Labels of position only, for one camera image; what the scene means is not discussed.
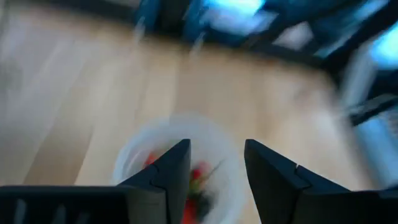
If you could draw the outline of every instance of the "hardwood floor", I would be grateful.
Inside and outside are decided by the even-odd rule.
[[[1,41],[0,184],[109,184],[147,122],[195,112],[353,190],[372,188],[324,75],[47,6],[12,8]],[[250,198],[243,223],[259,223]]]

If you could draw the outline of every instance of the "clear plastic container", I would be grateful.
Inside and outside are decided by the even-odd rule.
[[[173,116],[141,130],[119,153],[113,173],[114,183],[139,172],[153,150],[169,149],[181,139],[191,139],[192,167],[201,161],[206,161],[212,168],[221,163],[206,183],[206,191],[215,198],[203,223],[236,223],[246,192],[238,149],[219,126],[201,116]]]

